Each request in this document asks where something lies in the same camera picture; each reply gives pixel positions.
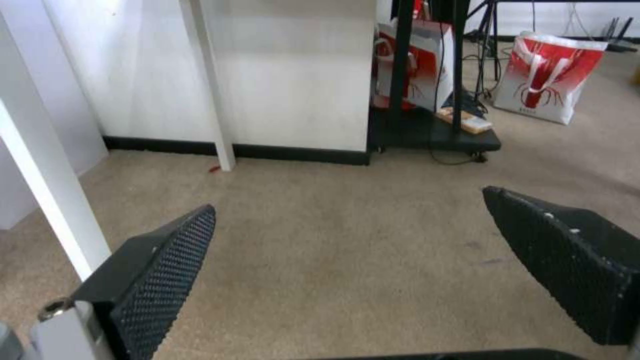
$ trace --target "textured rubber pad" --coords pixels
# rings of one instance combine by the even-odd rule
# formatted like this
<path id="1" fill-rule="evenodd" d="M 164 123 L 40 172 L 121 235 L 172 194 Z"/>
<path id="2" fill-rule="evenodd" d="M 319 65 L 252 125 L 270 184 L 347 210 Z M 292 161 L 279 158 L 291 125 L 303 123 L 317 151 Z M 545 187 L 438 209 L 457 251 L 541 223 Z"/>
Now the textured rubber pad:
<path id="1" fill-rule="evenodd" d="M 191 291 L 215 228 L 204 206 L 131 238 L 76 291 L 93 304 L 117 359 L 150 359 Z"/>
<path id="2" fill-rule="evenodd" d="M 600 215 L 505 189 L 484 201 L 518 259 L 591 338 L 627 344 L 639 310 L 640 241 Z"/>

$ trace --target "beige carpet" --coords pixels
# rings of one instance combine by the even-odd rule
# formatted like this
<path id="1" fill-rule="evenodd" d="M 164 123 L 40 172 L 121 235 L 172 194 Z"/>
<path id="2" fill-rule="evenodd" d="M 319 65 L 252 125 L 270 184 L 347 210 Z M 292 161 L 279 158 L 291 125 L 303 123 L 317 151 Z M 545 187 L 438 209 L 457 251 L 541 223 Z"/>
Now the beige carpet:
<path id="1" fill-rule="evenodd" d="M 369 167 L 239 159 L 210 174 L 215 158 L 114 151 L 82 184 L 112 249 L 198 205 L 218 210 L 156 359 L 524 347 L 622 359 L 517 261 L 481 188 L 590 208 L 640 235 L 640 91 L 628 85 L 638 59 L 608 54 L 568 127 L 490 108 L 503 148 L 486 164 L 391 149 Z M 0 319 L 22 339 L 44 302 L 77 285 L 41 212 L 0 233 Z"/>

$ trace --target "white pillar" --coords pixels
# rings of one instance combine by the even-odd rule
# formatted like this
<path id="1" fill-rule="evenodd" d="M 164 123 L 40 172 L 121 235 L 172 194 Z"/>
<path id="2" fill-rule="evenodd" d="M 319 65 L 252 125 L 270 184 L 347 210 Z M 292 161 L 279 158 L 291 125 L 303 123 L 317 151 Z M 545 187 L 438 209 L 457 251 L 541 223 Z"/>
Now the white pillar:
<path id="1" fill-rule="evenodd" d="M 111 252 L 1 14 L 0 136 L 84 281 Z"/>
<path id="2" fill-rule="evenodd" d="M 200 0 L 179 0 L 182 9 L 182 18 L 189 36 L 189 43 L 193 50 L 196 68 L 202 79 L 203 86 L 211 95 L 211 122 L 216 133 L 216 151 L 218 161 L 224 171 L 231 171 L 236 165 L 236 156 L 231 145 L 231 140 L 226 132 L 222 111 L 222 99 L 216 73 L 215 57 L 207 34 L 207 26 L 202 15 Z"/>

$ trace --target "black shelf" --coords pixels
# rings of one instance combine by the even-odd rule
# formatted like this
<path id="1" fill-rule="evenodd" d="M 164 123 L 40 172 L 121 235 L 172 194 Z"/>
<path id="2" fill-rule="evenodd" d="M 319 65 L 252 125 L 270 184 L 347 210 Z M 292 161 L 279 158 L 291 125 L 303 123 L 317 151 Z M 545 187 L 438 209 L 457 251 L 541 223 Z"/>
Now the black shelf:
<path id="1" fill-rule="evenodd" d="M 406 54 L 409 50 L 412 31 L 413 1 L 398 0 L 395 5 L 398 23 L 389 109 L 371 109 L 369 112 L 369 146 L 374 149 L 409 147 L 482 153 L 497 151 L 501 147 L 500 140 L 493 130 L 472 135 L 461 129 L 462 110 L 482 116 L 481 113 L 477 113 L 476 105 L 469 106 L 470 95 L 462 87 L 462 38 L 469 0 L 453 0 L 446 3 L 446 6 L 445 1 L 442 0 L 441 5 L 442 8 L 439 11 L 441 20 L 451 21 L 454 28 L 454 89 L 448 102 L 454 110 L 453 124 L 434 119 L 430 111 L 421 108 L 410 111 L 401 110 Z"/>
<path id="2" fill-rule="evenodd" d="M 430 111 L 422 108 L 403 111 L 397 119 L 388 119 L 387 110 L 372 108 L 369 146 L 486 152 L 497 151 L 502 144 L 492 129 L 477 135 L 456 133 L 450 124 L 434 119 Z"/>

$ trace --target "lobster logo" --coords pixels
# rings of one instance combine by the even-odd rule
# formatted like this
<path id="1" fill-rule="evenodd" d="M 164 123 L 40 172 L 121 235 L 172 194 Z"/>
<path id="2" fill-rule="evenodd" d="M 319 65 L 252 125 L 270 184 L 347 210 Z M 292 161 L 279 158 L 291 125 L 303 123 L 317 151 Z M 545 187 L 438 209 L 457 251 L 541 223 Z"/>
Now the lobster logo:
<path id="1" fill-rule="evenodd" d="M 513 97 L 517 98 L 529 109 L 538 106 L 564 106 L 563 97 L 553 84 L 559 83 L 570 77 L 572 70 L 580 63 L 584 50 L 573 49 L 568 58 L 558 54 L 550 54 L 544 57 L 543 47 L 546 44 L 535 42 L 529 50 L 524 39 L 518 38 L 514 44 L 512 60 L 516 67 L 528 68 L 529 76 L 525 83 L 520 84 Z"/>

